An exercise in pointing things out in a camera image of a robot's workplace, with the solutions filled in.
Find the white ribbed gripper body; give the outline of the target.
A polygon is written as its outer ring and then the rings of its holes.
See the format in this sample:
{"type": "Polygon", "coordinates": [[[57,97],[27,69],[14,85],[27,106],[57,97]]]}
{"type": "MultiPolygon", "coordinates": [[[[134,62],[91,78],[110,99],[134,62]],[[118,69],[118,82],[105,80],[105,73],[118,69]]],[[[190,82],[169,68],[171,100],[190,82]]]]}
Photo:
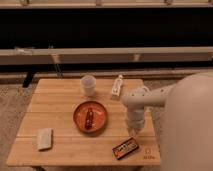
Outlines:
{"type": "Polygon", "coordinates": [[[126,124],[133,129],[142,129],[145,125],[144,110],[127,110],[126,124]]]}

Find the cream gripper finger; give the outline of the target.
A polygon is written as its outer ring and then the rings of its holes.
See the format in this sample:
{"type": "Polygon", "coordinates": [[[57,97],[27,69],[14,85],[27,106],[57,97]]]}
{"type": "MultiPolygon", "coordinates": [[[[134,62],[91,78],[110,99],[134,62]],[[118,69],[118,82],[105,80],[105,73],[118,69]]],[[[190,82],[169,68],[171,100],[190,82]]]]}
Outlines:
{"type": "Polygon", "coordinates": [[[139,136],[140,132],[141,132],[141,129],[133,129],[133,136],[134,137],[139,136]]]}

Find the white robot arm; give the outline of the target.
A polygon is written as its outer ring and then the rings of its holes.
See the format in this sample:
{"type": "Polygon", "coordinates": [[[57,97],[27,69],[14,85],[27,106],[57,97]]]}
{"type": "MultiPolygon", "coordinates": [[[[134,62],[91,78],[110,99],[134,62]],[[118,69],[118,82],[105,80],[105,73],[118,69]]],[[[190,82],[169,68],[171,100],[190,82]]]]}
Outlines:
{"type": "Polygon", "coordinates": [[[142,126],[146,107],[165,108],[161,171],[213,171],[213,72],[152,91],[137,87],[125,93],[122,103],[131,128],[142,126]]]}

